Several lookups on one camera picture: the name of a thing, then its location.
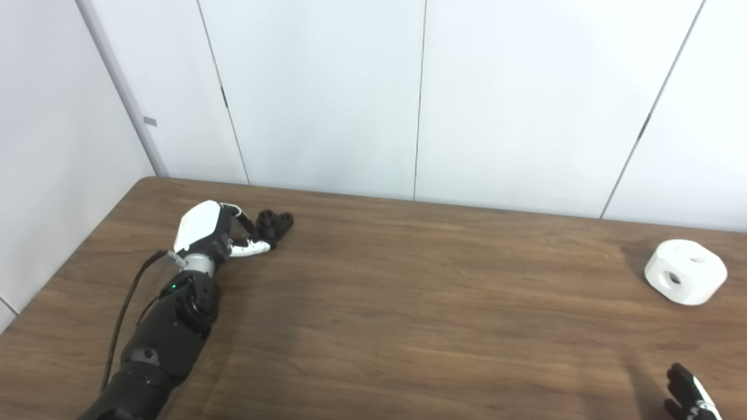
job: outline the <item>wooden table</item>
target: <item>wooden table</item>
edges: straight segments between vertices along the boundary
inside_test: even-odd
[[[131,278],[207,199],[296,226],[222,267],[220,317],[163,419],[664,419],[675,361],[726,419],[747,412],[747,235],[150,178],[0,336],[0,418],[87,408]],[[726,262],[706,305],[642,280],[668,238]],[[120,344],[175,270],[143,277]]]

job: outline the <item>black cable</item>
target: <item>black cable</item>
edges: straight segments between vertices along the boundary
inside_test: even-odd
[[[132,295],[135,293],[137,284],[140,282],[140,278],[143,276],[143,273],[145,273],[145,270],[147,270],[148,267],[150,267],[154,262],[161,259],[161,257],[166,255],[167,253],[168,251],[166,250],[156,251],[156,253],[154,253],[150,258],[148,258],[143,263],[143,266],[140,267],[140,270],[137,272],[137,274],[135,274],[135,278],[132,279],[130,290],[127,292],[125,301],[122,304],[122,308],[120,309],[120,315],[117,317],[117,323],[114,325],[114,334],[112,334],[111,336],[111,343],[109,344],[109,354],[106,356],[106,366],[104,367],[104,379],[101,382],[102,391],[106,389],[106,386],[109,384],[109,375],[111,374],[111,363],[114,360],[114,351],[117,349],[117,339],[120,336],[120,329],[122,329],[122,321],[124,321],[125,319],[125,313],[127,312],[127,306],[130,305],[130,300],[132,300]]]
[[[153,303],[155,303],[156,300],[158,300],[159,296],[156,295],[156,297],[152,298],[150,302],[148,302],[147,305],[145,305],[145,309],[140,313],[140,317],[137,319],[137,322],[135,323],[135,327],[139,327],[140,323],[143,322],[143,318],[145,318],[145,314],[148,312],[148,309],[150,309],[151,306],[153,306]]]

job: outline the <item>robotic arm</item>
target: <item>robotic arm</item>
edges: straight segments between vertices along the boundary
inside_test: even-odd
[[[231,238],[236,220],[248,238]],[[153,420],[192,371],[218,316],[216,269],[229,258],[274,249],[293,226],[290,213],[259,213],[254,224],[233,204],[205,201],[179,224],[174,251],[181,270],[159,293],[124,347],[120,369],[78,420]]]

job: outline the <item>white robotic hand cover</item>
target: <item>white robotic hand cover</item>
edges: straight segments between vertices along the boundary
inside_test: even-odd
[[[174,252],[189,251],[190,245],[215,231],[220,214],[220,204],[208,200],[198,204],[182,216],[174,241]]]
[[[234,213],[236,213],[234,217],[246,217],[241,208],[234,204],[218,203],[213,200],[202,202],[182,216],[179,230],[176,233],[176,240],[174,241],[174,252],[178,253],[182,250],[189,251],[192,244],[215,232],[222,207],[233,208]],[[244,246],[231,246],[231,257],[266,253],[271,248],[265,241],[247,241],[242,245]]]

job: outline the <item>prosthetic hand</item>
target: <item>prosthetic hand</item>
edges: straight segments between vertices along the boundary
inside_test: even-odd
[[[722,420],[716,405],[697,377],[679,363],[666,372],[669,391],[674,400],[664,401],[664,407],[674,420]]]
[[[246,230],[248,238],[230,236],[233,220]],[[220,288],[213,280],[216,269],[229,258],[274,249],[293,222],[289,213],[264,210],[254,224],[238,206],[215,201],[205,201],[188,211],[179,224],[174,250],[169,251],[181,270],[138,322],[122,351],[119,371],[108,381],[107,368],[101,394],[78,420],[155,419],[171,391],[187,379],[217,319]],[[128,299],[146,267],[138,273]]]

